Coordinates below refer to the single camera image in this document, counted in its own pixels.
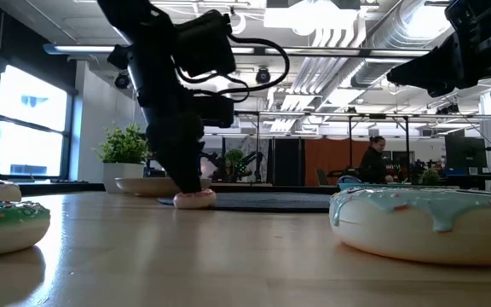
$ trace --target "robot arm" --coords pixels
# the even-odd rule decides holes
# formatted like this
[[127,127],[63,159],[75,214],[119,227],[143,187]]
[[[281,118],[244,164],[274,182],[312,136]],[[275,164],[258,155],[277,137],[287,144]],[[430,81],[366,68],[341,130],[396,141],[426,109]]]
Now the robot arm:
[[491,0],[453,0],[445,15],[455,32],[429,54],[392,69],[388,81],[437,97],[491,78]]
[[[264,90],[284,80],[289,58],[275,43],[259,38],[235,38],[228,15],[210,11],[195,20],[173,25],[168,14],[148,0],[98,0],[109,23],[130,46],[116,46],[107,60],[128,69],[137,100],[147,121],[147,142],[151,151],[183,193],[199,192],[197,159],[203,147],[199,139],[204,125],[228,128],[234,121],[235,101],[226,93]],[[285,72],[275,81],[256,88],[229,89],[217,93],[185,89],[176,75],[190,82],[224,76],[236,69],[228,39],[236,43],[261,43],[276,48],[284,57]]]

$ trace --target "computer monitor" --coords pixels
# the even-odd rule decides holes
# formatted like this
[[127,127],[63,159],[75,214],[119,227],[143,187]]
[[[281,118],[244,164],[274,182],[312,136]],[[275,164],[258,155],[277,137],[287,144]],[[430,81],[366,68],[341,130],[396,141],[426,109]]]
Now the computer monitor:
[[466,174],[476,175],[472,169],[477,169],[477,174],[482,174],[482,168],[488,166],[486,160],[486,145],[483,139],[475,137],[446,136],[444,138],[447,151],[446,168],[463,170]]

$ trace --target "green plant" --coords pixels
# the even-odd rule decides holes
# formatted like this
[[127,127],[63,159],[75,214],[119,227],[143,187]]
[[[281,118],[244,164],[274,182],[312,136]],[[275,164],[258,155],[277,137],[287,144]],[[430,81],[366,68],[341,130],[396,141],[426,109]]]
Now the green plant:
[[225,153],[225,159],[230,161],[233,165],[240,162],[242,158],[244,158],[244,153],[239,149],[230,149]]
[[424,171],[422,174],[422,184],[436,186],[439,184],[439,173],[434,169]]
[[105,128],[107,140],[94,148],[96,155],[103,163],[134,163],[146,161],[148,156],[147,142],[143,140],[140,128],[130,124],[125,130],[114,126],[113,131]]

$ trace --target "blue frosting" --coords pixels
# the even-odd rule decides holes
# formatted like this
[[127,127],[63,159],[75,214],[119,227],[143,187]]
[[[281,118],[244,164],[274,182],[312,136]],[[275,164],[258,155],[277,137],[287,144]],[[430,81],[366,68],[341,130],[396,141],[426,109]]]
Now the blue frosting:
[[342,207],[352,200],[367,202],[386,212],[407,208],[424,211],[433,219],[436,232],[451,231],[455,219],[469,210],[491,208],[489,192],[443,188],[351,188],[331,197],[334,226],[338,226]]

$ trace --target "dark hair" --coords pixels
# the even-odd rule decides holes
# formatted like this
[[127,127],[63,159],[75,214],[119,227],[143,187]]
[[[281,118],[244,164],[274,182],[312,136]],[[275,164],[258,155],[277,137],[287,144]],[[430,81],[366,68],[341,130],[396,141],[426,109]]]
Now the dark hair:
[[376,144],[378,142],[385,141],[385,139],[381,136],[371,136],[369,140],[371,141],[371,144]]

